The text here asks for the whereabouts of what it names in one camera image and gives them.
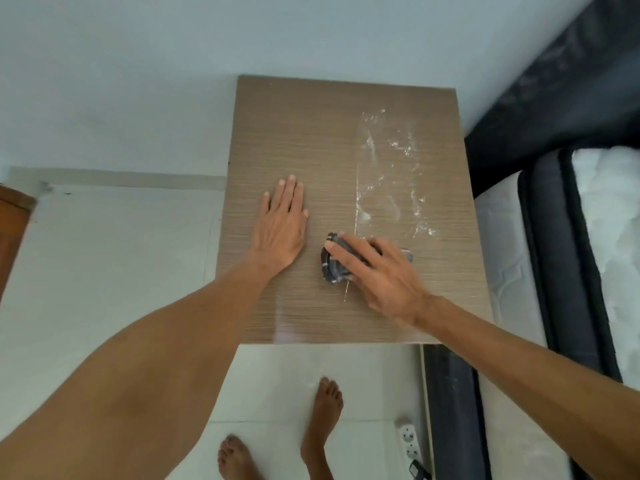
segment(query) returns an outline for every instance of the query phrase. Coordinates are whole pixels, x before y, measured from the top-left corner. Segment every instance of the mattress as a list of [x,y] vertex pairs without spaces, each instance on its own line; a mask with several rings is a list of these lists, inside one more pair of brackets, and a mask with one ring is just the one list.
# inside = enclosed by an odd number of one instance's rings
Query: mattress
[[[640,388],[640,152],[556,151],[476,198],[495,323]],[[585,478],[480,376],[492,478]]]

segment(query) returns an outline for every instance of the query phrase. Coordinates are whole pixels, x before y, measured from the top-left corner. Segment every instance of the person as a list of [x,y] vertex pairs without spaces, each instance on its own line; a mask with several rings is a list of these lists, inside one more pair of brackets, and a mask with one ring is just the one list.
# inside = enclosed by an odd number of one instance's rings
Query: person
[[[305,243],[304,186],[291,176],[265,193],[250,249],[228,272],[124,328],[96,349],[0,443],[0,479],[162,479],[209,419],[267,283]],[[595,479],[640,478],[640,392],[501,330],[423,286],[388,240],[332,242],[367,303],[420,328],[507,394]],[[338,421],[338,386],[320,380],[301,448],[311,480],[329,480],[324,442]],[[218,452],[226,480],[256,480],[235,436]]]

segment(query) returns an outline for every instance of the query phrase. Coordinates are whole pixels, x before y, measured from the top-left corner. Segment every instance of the bare foot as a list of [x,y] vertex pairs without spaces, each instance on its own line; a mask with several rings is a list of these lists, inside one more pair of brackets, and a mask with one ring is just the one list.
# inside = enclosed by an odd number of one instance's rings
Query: bare foot
[[318,455],[324,456],[324,444],[338,423],[343,406],[338,384],[326,377],[320,379],[314,410],[300,448],[305,463],[315,460]]
[[218,450],[218,471],[225,480],[264,480],[240,438],[228,435]]

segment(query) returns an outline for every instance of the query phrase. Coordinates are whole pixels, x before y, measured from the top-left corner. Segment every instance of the electrical socket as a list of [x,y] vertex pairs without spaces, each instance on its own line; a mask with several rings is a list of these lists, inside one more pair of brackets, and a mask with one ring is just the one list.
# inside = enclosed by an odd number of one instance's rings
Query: electrical socket
[[414,425],[405,420],[396,421],[396,432],[398,444],[400,445],[400,456],[403,460],[404,471],[408,478],[413,478],[409,472],[411,462],[413,460],[418,460],[420,464],[423,465],[420,444],[418,443],[418,435],[415,432]]

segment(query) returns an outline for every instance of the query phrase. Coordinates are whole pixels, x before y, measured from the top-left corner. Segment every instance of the wooden table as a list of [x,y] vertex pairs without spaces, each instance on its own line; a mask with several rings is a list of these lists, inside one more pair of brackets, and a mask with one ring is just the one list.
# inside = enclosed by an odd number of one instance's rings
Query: wooden table
[[490,319],[456,94],[452,89],[238,79],[218,270],[249,248],[260,197],[305,184],[307,246],[263,294],[244,343],[435,343],[323,280],[328,232],[396,240],[427,287]]

